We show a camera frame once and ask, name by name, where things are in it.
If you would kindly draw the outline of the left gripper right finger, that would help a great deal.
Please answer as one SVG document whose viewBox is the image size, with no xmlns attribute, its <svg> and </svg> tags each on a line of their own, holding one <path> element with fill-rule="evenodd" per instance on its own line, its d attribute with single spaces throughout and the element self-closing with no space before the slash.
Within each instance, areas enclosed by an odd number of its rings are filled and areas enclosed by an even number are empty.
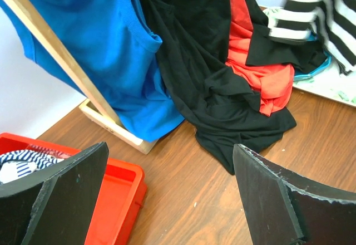
<svg viewBox="0 0 356 245">
<path fill-rule="evenodd" d="M 242 144 L 233 150 L 253 244 L 355 244 L 355 193 L 277 165 Z"/>
</svg>

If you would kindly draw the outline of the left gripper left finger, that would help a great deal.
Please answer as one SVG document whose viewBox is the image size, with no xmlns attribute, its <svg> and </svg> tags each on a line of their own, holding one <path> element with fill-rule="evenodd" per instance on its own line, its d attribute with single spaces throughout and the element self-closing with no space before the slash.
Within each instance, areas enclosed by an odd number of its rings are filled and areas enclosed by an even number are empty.
<svg viewBox="0 0 356 245">
<path fill-rule="evenodd" d="M 84 244 L 108 155 L 97 143 L 1 185 L 1 244 Z"/>
</svg>

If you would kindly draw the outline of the black white striped tank top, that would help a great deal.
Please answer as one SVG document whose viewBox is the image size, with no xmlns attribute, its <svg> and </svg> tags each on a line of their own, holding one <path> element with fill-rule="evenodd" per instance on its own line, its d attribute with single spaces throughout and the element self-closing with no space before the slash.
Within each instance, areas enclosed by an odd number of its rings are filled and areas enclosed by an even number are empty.
<svg viewBox="0 0 356 245">
<path fill-rule="evenodd" d="M 355 0 L 283 0 L 272 40 L 302 44 L 314 33 L 342 75 L 355 71 Z"/>
</svg>

